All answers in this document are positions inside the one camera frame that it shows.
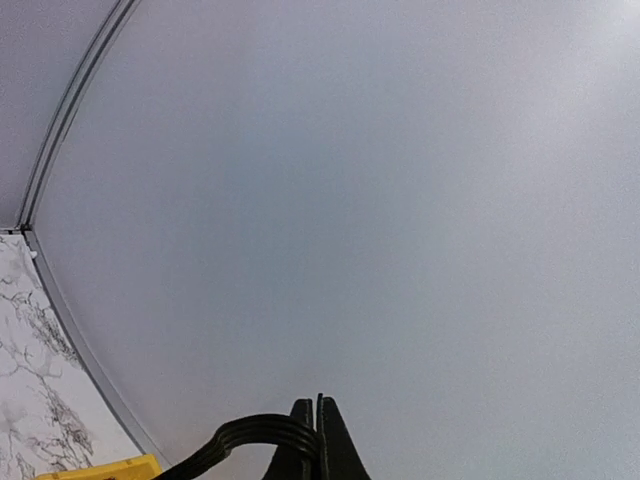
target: gray metal strip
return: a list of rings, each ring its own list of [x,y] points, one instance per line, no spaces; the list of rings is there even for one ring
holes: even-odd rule
[[[164,469],[168,468],[170,463],[162,455],[160,449],[151,437],[149,437],[145,429],[142,428],[129,407],[124,403],[122,397],[117,392],[96,358],[93,356],[93,353],[87,345],[82,333],[80,333],[62,293],[56,284],[51,270],[49,269],[36,233],[31,230],[26,230],[23,234],[29,248],[38,254],[34,259],[36,270],[40,276],[44,290],[49,297],[51,307],[56,313],[67,338],[69,338],[73,348],[75,348],[78,353],[78,357],[84,370],[91,378],[93,384],[113,416],[133,440],[138,449],[144,453],[153,453],[162,467]]]
[[[82,97],[87,88],[89,88],[89,84],[109,48],[115,42],[118,34],[140,1],[118,0],[116,2],[78,64],[53,115],[47,134],[40,147],[35,167],[31,172],[18,220],[21,228],[29,228],[33,225],[38,203],[42,197],[43,187],[51,171],[51,166],[73,123]]]

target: gray wall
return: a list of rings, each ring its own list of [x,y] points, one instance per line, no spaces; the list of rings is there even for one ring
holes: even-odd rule
[[[325,391],[373,478],[635,478],[639,15],[143,2],[36,227],[167,456]]]
[[[0,4],[0,227],[15,227],[47,127],[115,0]]]

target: gray edge trim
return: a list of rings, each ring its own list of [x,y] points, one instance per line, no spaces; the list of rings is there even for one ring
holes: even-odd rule
[[[58,321],[60,322],[62,329],[66,333],[67,338],[69,338],[71,346],[78,353],[80,363],[84,367],[84,370],[89,375],[89,378],[91,378],[91,381],[113,416],[122,426],[123,430],[129,435],[136,447],[138,447],[141,452],[153,453],[162,467],[167,469],[170,466],[170,463],[164,455],[162,455],[160,449],[151,437],[149,437],[145,429],[142,428],[131,410],[129,410],[129,407],[124,403],[122,397],[117,392],[96,358],[93,356],[93,353],[85,342],[82,333],[80,333],[80,330],[67,307],[64,297],[58,289],[58,285],[56,284],[51,270],[49,269],[49,265],[47,264],[47,260],[44,256],[44,252],[42,251],[42,247],[40,246],[36,233],[32,230],[25,230],[22,233],[28,247],[38,254],[34,259],[34,264],[38,275],[40,276],[40,281],[42,282],[45,293],[49,297],[51,307],[58,317]]]
[[[100,63],[116,40],[118,34],[131,17],[141,0],[118,0],[107,18],[102,22],[98,32],[93,37],[76,71],[71,77],[60,103],[53,115],[47,134],[45,135],[36,164],[31,171],[27,190],[20,207],[18,217],[22,228],[33,225],[38,203],[42,197],[43,187],[51,171],[60,146],[64,141],[73,119],[78,111],[91,80]]]

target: marble pattern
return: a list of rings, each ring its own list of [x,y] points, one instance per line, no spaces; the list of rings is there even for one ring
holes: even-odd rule
[[[137,455],[62,331],[24,238],[0,236],[0,479]]]

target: yellow object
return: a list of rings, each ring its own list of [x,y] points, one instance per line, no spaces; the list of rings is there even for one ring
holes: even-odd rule
[[[47,473],[34,480],[151,480],[161,473],[156,457],[149,454],[100,467]]]

